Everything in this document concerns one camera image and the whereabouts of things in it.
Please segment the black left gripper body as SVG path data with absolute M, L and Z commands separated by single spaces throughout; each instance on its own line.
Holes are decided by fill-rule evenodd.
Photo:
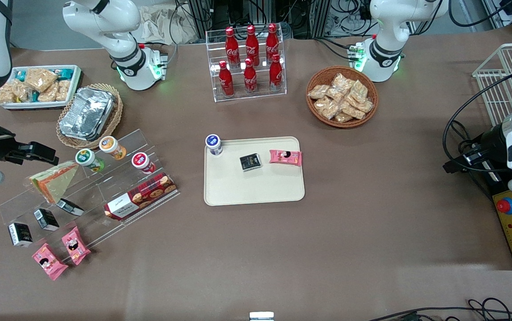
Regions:
M 479 138 L 482 154 L 495 162 L 507 162 L 506 138 L 502 126 L 494 126 Z

